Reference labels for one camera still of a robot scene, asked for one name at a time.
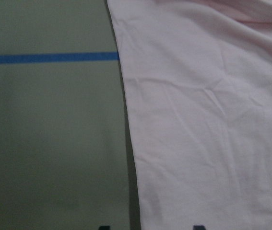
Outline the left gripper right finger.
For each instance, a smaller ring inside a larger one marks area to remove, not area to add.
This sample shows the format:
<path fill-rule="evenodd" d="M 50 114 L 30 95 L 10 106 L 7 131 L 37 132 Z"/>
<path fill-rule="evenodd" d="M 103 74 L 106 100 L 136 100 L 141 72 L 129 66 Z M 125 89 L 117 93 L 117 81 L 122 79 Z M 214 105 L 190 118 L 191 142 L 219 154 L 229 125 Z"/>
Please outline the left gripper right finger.
<path fill-rule="evenodd" d="M 206 230 L 204 225 L 194 225 L 193 230 Z"/>

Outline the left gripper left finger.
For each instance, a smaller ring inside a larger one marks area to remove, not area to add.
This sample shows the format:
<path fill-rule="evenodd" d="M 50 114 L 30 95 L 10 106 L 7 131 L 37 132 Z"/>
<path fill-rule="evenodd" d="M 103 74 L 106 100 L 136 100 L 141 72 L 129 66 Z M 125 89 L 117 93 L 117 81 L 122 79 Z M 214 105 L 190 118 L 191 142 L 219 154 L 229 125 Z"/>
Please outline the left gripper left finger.
<path fill-rule="evenodd" d="M 98 230 L 110 230 L 110 226 L 109 225 L 99 226 Z"/>

